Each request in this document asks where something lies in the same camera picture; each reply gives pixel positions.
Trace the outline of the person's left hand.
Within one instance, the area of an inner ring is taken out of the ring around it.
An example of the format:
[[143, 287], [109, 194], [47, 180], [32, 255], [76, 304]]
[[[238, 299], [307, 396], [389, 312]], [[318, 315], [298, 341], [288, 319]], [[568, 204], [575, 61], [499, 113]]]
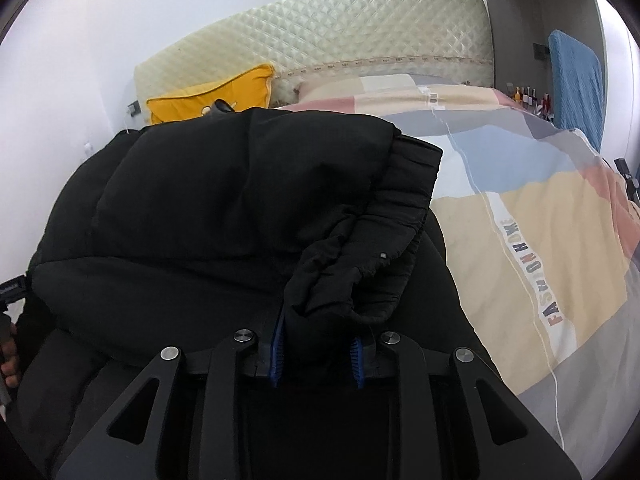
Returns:
[[18, 387], [21, 380], [15, 341], [16, 326], [14, 323], [10, 324], [9, 334], [10, 336], [6, 338], [6, 341], [2, 342], [1, 344], [1, 374], [6, 386], [10, 389], [13, 389]]

